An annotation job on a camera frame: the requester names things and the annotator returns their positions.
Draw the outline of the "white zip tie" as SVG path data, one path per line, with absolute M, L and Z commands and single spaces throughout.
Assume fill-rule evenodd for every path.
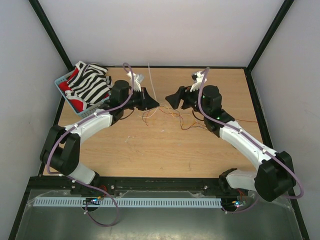
M 151 67 L 150 67 L 150 63 L 149 62 L 147 63 L 147 68 L 148 68 L 149 80 L 150 80 L 150 85 L 151 85 L 151 88 L 152 88 L 153 96 L 154 96 L 154 99 L 156 101 L 158 101 L 157 95 L 156 95 L 156 91 L 155 91 L 155 87 L 154 87 L 154 84 L 153 84 Z

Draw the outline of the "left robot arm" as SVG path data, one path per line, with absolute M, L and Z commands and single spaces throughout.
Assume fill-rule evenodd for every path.
M 146 88 L 131 90 L 127 81 L 117 80 L 109 99 L 88 117 L 64 127 L 54 125 L 50 128 L 40 160 L 58 174 L 81 182 L 87 193 L 94 194 L 100 188 L 99 174 L 80 162 L 81 145 L 99 131 L 118 122 L 126 109 L 145 111 L 159 105 Z

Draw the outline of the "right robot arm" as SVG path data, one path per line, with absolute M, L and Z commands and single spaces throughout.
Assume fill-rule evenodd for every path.
M 205 127 L 217 137 L 231 144 L 254 166 L 255 171 L 231 168 L 219 176 L 219 190 L 231 194 L 235 189 L 257 192 L 265 201 L 272 202 L 292 189 L 297 181 L 293 177 L 291 156 L 264 145 L 245 131 L 222 108 L 222 95 L 217 86 L 208 85 L 200 90 L 180 86 L 176 93 L 166 96 L 173 109 L 192 108 L 203 115 Z

